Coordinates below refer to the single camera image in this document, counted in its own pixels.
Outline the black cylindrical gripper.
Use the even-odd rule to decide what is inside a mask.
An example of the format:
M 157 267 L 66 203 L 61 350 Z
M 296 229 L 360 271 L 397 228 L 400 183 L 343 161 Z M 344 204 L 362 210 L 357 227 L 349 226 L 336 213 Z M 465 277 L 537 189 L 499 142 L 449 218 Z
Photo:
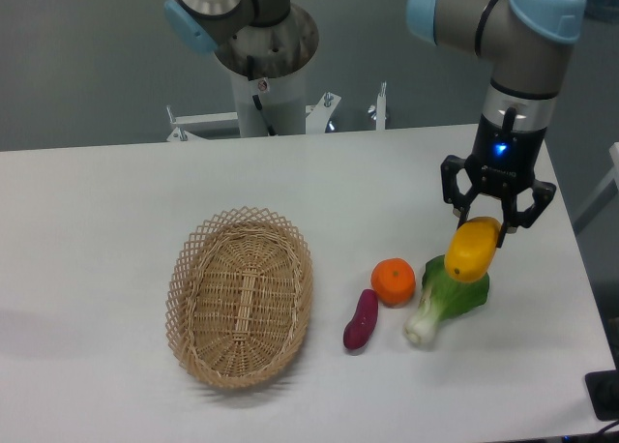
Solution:
M 520 227 L 530 228 L 553 200 L 557 186 L 535 178 L 535 165 L 545 139 L 546 128 L 537 131 L 504 130 L 480 118 L 470 156 L 466 159 L 449 155 L 441 163 L 443 200 L 453 206 L 457 227 L 468 221 L 471 205 L 478 194 L 500 199 L 503 222 L 496 248 L 503 246 L 508 233 Z M 466 170 L 470 187 L 463 193 L 457 176 Z M 530 189 L 533 203 L 525 210 L 517 209 L 517 196 Z

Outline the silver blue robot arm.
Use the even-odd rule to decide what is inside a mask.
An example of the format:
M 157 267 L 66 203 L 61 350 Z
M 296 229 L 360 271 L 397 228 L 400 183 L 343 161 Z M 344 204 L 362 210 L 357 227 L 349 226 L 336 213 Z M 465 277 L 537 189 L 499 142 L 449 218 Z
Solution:
M 409 31 L 491 62 L 471 154 L 441 166 L 460 222 L 473 201 L 500 201 L 501 234 L 531 226 L 556 188 L 534 168 L 582 25 L 586 0 L 407 0 Z M 318 48 L 312 17 L 291 0 L 166 0 L 165 18 L 194 52 L 212 54 L 233 85 L 244 137 L 309 131 L 305 68 Z

